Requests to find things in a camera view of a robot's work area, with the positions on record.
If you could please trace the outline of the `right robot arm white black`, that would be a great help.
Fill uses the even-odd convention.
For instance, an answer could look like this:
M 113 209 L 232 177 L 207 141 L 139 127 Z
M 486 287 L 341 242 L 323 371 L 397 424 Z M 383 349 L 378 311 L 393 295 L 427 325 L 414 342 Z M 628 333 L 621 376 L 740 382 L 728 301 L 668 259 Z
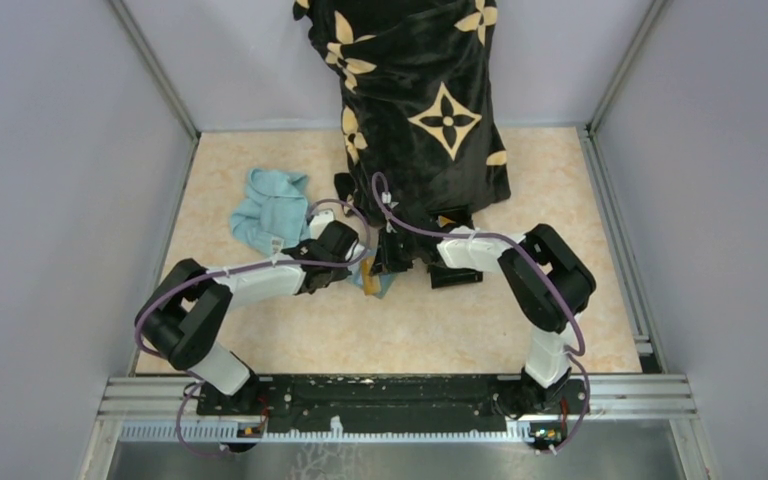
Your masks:
M 531 323 L 524 361 L 523 398 L 536 412 L 562 398 L 573 357 L 586 352 L 578 317 L 595 292 L 595 277 L 560 234 L 547 224 L 505 235 L 466 225 L 442 227 L 415 205 L 381 206 L 387 233 L 406 256 L 447 270 L 472 270 L 504 277 Z

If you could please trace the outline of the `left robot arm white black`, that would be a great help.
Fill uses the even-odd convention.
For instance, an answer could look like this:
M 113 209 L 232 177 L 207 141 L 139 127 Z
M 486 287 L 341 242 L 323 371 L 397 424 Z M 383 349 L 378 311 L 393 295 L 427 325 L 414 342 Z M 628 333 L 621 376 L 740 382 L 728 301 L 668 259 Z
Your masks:
M 223 347 L 218 334 L 228 311 L 264 300 L 312 294 L 349 277 L 362 258 L 358 233 L 332 221 L 318 237 L 282 250 L 268 260 L 209 269 L 193 259 L 178 262 L 135 319 L 135 337 L 174 370 L 220 392 L 237 414 L 260 399 L 257 374 Z

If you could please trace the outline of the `orange credit card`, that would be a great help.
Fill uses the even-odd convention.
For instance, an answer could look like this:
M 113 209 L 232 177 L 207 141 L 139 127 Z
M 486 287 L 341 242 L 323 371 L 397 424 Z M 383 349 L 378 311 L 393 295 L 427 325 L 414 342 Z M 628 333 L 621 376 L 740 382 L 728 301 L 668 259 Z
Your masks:
M 362 289 L 366 296 L 379 295 L 382 290 L 380 277 L 372 273 L 373 266 L 373 257 L 364 258 L 359 266 L 359 278 L 361 279 Z

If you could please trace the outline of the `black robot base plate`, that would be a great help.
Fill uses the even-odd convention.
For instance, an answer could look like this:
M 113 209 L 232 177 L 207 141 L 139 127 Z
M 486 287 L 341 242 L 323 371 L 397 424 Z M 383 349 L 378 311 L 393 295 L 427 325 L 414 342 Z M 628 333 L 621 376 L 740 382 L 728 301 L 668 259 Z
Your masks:
M 255 416 L 280 433 L 323 431 L 334 417 L 351 433 L 489 432 L 529 415 L 571 425 L 586 409 L 582 380 L 545 391 L 524 373 L 275 374 L 233 396 L 206 385 L 197 400 L 200 415 Z

